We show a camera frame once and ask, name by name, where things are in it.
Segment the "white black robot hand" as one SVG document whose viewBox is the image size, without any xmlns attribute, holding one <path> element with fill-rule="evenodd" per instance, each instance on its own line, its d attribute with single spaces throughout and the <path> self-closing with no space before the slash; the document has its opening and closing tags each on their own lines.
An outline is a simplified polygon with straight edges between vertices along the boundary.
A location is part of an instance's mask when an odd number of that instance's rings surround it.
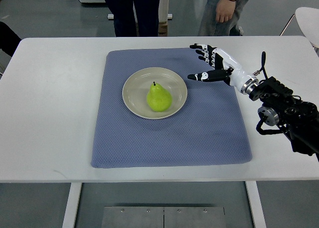
<svg viewBox="0 0 319 228">
<path fill-rule="evenodd" d="M 195 49 L 198 58 L 207 63 L 210 70 L 190 74 L 187 76 L 188 79 L 202 82 L 224 81 L 242 94 L 250 94 L 257 87 L 256 76 L 244 71 L 242 65 L 223 49 L 197 43 L 189 47 Z"/>
</svg>

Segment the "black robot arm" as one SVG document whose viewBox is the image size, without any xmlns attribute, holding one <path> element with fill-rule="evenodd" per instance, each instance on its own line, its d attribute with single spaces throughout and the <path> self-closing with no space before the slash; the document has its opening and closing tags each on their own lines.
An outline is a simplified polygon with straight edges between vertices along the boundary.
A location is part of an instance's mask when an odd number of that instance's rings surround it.
<svg viewBox="0 0 319 228">
<path fill-rule="evenodd" d="M 266 53 L 261 55 L 261 72 L 265 79 L 250 80 L 243 86 L 243 94 L 252 101 L 260 100 L 258 109 L 260 121 L 256 130 L 261 135 L 284 134 L 290 141 L 293 152 L 319 156 L 319 111 L 317 106 L 306 102 L 293 90 L 274 77 L 268 77 L 265 70 Z"/>
</svg>

